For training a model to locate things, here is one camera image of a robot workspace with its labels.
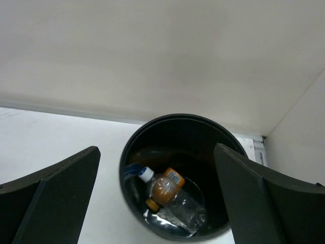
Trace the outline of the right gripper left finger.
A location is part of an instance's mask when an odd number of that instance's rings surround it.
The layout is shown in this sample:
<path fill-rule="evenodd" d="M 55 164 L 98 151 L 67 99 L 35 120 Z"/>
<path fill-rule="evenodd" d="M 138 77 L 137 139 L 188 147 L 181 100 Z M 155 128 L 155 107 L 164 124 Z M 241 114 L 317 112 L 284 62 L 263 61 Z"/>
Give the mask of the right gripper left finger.
<path fill-rule="evenodd" d="M 1 185 L 1 243 L 77 243 L 101 153 L 88 147 Z"/>

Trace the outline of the clear plastic bottle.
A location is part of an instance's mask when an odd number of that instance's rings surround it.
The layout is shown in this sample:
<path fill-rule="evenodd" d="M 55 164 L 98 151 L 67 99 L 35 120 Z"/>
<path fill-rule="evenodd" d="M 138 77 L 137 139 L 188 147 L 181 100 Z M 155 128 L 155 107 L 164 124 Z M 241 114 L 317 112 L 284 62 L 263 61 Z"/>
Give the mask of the clear plastic bottle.
<path fill-rule="evenodd" d="M 206 221 L 205 208 L 197 203 L 183 188 L 173 202 L 169 206 L 161 208 L 157 213 L 159 212 L 163 213 L 162 218 L 164 220 L 181 227 L 191 235 L 195 234 Z"/>

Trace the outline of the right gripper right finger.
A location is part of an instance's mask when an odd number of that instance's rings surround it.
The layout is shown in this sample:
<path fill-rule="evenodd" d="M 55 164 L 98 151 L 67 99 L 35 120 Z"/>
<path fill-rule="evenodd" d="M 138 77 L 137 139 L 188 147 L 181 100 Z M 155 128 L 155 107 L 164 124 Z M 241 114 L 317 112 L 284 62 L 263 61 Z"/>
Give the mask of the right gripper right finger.
<path fill-rule="evenodd" d="M 231 148 L 214 149 L 235 243 L 324 243 L 324 186 L 260 165 Z"/>

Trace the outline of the orange plastic bottle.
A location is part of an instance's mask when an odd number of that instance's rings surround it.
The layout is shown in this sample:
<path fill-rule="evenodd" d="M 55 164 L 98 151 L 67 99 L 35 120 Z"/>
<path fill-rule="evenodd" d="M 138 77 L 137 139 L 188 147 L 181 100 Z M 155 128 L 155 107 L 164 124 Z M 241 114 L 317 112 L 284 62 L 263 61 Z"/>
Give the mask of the orange plastic bottle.
<path fill-rule="evenodd" d="M 145 167 L 139 178 L 147 186 L 146 205 L 154 213 L 169 206 L 185 185 L 185 178 L 173 168 L 168 168 L 163 174 L 155 174 L 151 168 Z"/>

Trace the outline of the black plastic bin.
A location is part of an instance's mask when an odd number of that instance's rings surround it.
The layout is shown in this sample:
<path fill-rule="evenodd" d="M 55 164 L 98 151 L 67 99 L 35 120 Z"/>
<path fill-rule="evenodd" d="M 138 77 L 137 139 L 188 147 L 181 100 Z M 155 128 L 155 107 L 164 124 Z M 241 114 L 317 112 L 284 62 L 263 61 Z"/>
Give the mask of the black plastic bin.
<path fill-rule="evenodd" d="M 171 241 L 195 242 L 218 238 L 230 230 L 217 169 L 214 148 L 224 144 L 246 155 L 241 143 L 218 123 L 193 114 L 169 114 L 141 126 L 126 143 L 119 162 L 119 181 L 124 201 L 138 223 L 157 236 Z M 126 178 L 131 165 L 150 167 L 156 173 L 173 168 L 186 179 L 184 189 L 207 211 L 207 221 L 192 237 L 154 224 L 144 218 L 147 192 L 137 176 Z"/>

